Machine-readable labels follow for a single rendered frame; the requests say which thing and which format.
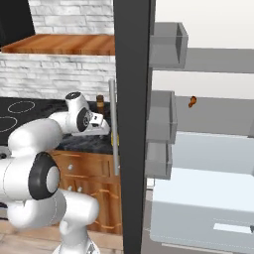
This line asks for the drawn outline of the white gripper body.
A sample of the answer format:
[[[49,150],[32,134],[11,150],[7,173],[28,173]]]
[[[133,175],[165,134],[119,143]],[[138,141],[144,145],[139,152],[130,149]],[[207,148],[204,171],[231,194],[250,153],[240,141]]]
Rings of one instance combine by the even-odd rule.
[[[89,135],[108,135],[110,127],[105,119],[96,118],[89,122],[87,132]]]

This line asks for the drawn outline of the yellow corn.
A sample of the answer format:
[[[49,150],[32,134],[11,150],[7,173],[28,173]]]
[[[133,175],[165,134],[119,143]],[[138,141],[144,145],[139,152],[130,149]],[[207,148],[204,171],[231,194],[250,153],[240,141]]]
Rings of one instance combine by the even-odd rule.
[[[114,144],[114,136],[113,136],[113,132],[111,131],[111,147],[113,147]],[[119,134],[117,133],[117,146],[119,147]]]

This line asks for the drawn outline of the black fridge door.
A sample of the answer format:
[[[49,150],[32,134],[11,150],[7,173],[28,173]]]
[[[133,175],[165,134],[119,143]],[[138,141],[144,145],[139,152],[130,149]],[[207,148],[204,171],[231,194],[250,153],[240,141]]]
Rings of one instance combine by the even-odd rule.
[[[151,0],[113,0],[124,254],[141,254]]]

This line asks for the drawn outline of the wooden cabinet drawer front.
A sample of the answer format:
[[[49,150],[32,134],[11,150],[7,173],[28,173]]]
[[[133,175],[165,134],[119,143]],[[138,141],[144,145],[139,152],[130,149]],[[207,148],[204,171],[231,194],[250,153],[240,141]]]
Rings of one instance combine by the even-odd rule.
[[[114,175],[111,155],[60,150],[52,151],[51,155],[65,176],[110,178]]]

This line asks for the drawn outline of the pale fridge crisper cover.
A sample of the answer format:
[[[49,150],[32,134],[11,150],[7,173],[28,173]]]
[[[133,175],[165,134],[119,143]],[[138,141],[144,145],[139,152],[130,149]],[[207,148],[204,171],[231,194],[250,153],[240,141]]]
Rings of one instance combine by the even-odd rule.
[[[236,135],[178,132],[173,167],[254,174],[254,139]]]

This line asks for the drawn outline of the grey fridge shelf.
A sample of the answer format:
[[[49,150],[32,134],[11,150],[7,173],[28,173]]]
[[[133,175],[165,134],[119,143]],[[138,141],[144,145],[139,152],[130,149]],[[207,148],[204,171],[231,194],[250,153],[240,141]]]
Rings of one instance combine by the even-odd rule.
[[[254,50],[190,48],[184,71],[254,73]]]
[[[189,103],[176,98],[179,131],[254,137],[254,100],[199,97]]]

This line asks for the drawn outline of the white fridge drawer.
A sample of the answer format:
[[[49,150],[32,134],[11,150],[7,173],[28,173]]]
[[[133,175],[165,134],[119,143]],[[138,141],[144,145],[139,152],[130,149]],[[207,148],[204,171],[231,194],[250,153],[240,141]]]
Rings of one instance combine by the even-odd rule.
[[[167,244],[254,254],[254,177],[172,170],[156,180],[150,237]]]

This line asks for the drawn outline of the brown bottle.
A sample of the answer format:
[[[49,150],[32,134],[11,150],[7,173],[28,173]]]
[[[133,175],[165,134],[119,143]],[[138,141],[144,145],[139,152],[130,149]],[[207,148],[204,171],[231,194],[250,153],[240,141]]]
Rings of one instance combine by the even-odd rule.
[[[97,112],[104,116],[104,97],[101,94],[96,95]]]

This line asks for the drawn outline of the tall grey door bin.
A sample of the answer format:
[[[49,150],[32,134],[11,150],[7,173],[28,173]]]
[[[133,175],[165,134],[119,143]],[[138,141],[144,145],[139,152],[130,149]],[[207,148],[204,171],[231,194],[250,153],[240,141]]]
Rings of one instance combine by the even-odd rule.
[[[173,91],[153,90],[147,122],[147,140],[174,144],[178,128],[176,97]]]

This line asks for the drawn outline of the small grey door bin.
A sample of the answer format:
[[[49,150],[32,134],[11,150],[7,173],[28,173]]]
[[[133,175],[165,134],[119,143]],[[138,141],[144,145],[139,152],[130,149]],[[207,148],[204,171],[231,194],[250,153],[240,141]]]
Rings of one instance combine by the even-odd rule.
[[[145,174],[148,178],[169,180],[172,171],[172,146],[166,143],[148,143]]]

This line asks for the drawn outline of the black hob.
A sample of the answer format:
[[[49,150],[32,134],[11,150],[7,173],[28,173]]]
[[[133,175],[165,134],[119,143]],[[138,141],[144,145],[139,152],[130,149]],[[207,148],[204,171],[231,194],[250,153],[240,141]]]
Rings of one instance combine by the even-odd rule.
[[[9,135],[21,125],[59,111],[67,111],[63,100],[0,96],[0,146],[6,146]]]

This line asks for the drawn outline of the large grey door bin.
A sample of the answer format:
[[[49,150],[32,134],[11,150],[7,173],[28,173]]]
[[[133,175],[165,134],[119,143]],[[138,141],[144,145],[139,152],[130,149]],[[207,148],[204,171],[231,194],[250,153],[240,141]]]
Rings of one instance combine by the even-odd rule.
[[[156,22],[150,38],[150,66],[153,69],[184,68],[189,35],[182,23]]]

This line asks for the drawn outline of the black range hood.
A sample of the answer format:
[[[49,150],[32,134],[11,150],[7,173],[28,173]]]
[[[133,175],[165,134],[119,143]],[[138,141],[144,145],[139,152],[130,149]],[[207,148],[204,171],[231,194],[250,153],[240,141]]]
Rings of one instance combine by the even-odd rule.
[[[0,47],[35,34],[28,0],[0,0]]]

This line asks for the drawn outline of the wooden wall shelf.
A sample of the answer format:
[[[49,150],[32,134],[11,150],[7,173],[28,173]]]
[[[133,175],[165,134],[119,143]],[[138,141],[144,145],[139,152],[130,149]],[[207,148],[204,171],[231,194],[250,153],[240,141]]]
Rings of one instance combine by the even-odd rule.
[[[114,56],[112,35],[38,34],[1,48],[7,54]]]

